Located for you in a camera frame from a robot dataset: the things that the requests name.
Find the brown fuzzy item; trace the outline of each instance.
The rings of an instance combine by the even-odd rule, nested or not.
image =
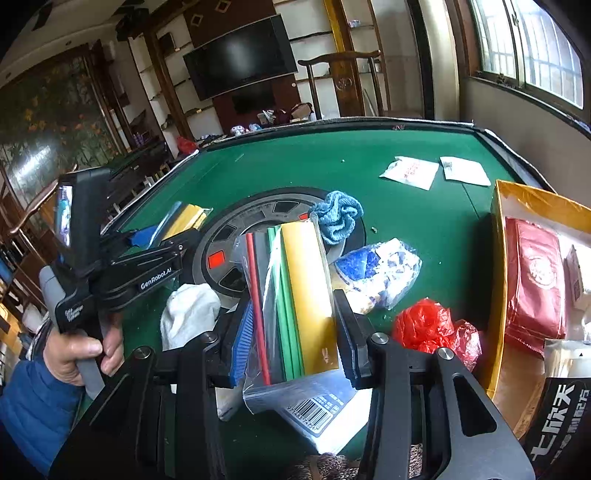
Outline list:
[[[411,445],[408,477],[421,474],[423,469],[423,446]],[[355,480],[359,471],[359,461],[350,462],[343,455],[323,453],[310,455],[299,465],[285,472],[282,480]]]

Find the cardboard box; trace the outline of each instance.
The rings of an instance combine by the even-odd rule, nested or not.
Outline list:
[[[542,393],[544,361],[505,343],[508,302],[505,217],[521,218],[554,229],[561,239],[563,258],[566,258],[573,244],[591,246],[591,209],[551,192],[497,180],[491,212],[494,234],[491,316],[485,353],[475,374],[514,433],[521,436],[529,428]],[[577,339],[569,337],[572,333],[569,319],[577,315],[569,297],[568,294],[567,337]]]

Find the television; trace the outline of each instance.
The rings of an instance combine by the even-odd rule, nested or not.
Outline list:
[[[297,71],[281,15],[233,30],[183,58],[201,100]]]

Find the blue jacket sleeve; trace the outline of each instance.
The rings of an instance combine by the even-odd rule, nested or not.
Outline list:
[[[43,475],[69,434],[81,393],[81,387],[55,379],[40,355],[17,364],[0,397],[0,421]]]

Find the red package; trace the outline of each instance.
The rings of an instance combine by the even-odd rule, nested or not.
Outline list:
[[[454,326],[456,333],[453,335],[453,342],[450,348],[471,372],[476,366],[478,357],[482,355],[480,334],[474,325],[465,320],[458,320]]]
[[[181,153],[185,155],[190,155],[195,150],[197,150],[197,144],[195,142],[191,142],[184,137],[177,137],[177,148]]]
[[[545,338],[564,338],[564,270],[556,233],[506,218],[505,338],[544,356]]]
[[[460,320],[454,325],[449,309],[430,299],[422,299],[401,312],[392,327],[392,337],[403,347],[433,353],[451,348],[472,371],[482,353],[478,331]]]

